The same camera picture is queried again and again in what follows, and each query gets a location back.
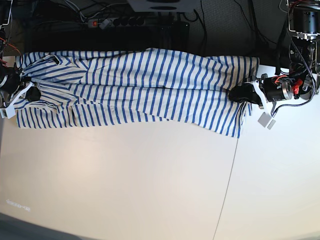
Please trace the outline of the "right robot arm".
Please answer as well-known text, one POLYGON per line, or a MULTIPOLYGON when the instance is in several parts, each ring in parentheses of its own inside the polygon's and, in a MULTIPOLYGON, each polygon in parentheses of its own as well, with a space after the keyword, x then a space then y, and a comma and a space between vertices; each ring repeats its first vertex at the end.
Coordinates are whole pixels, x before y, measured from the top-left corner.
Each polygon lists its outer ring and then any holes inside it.
POLYGON ((41 91, 38 84, 27 76, 25 71, 32 64, 27 63, 27 55, 22 54, 15 47, 11 40, 12 30, 6 35, 6 26, 13 25, 12 14, 13 1, 2 0, 0 2, 0 102, 7 107, 12 104, 15 99, 26 99, 28 102, 37 102, 41 98, 41 91), (3 53, 7 47, 11 47, 18 53, 17 62, 13 67, 7 66, 7 62, 3 60, 3 53))

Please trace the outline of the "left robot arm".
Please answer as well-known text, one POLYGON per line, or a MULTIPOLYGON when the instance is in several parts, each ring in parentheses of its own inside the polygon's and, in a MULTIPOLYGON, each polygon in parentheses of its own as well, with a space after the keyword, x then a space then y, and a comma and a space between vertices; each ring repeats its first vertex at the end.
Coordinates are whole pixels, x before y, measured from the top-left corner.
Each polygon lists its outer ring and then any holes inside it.
POLYGON ((263 100, 279 102, 304 98, 320 92, 320 2, 288 0, 286 20, 275 49, 275 75, 249 76, 234 87, 229 99, 262 106, 263 100), (290 37, 289 71, 281 70, 281 54, 285 38, 290 37))

